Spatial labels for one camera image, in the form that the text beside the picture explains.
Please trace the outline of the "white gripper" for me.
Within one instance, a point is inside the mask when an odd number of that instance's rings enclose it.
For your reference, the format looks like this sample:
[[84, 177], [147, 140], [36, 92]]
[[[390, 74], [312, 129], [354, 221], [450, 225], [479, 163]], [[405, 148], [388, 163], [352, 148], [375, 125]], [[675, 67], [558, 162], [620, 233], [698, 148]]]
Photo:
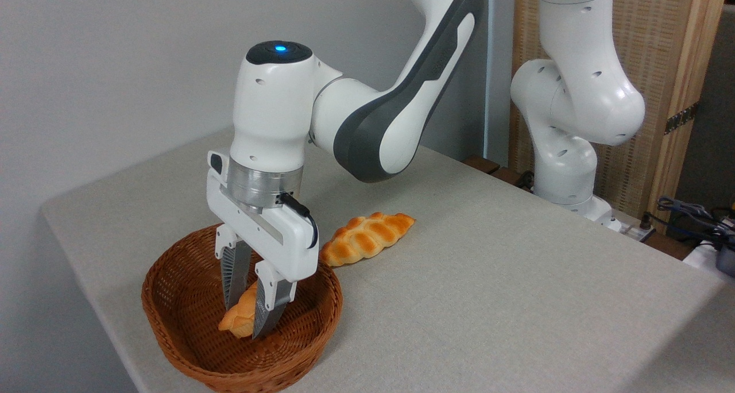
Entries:
[[276, 327], [294, 301], [296, 282], [317, 268], [318, 229], [281, 199], [281, 194], [293, 198], [299, 193], [303, 170], [256, 171], [239, 165], [226, 150], [209, 151], [208, 160], [207, 203], [223, 221], [217, 228], [215, 257], [220, 260], [226, 311], [247, 289], [252, 249], [264, 259], [255, 265], [257, 338]]

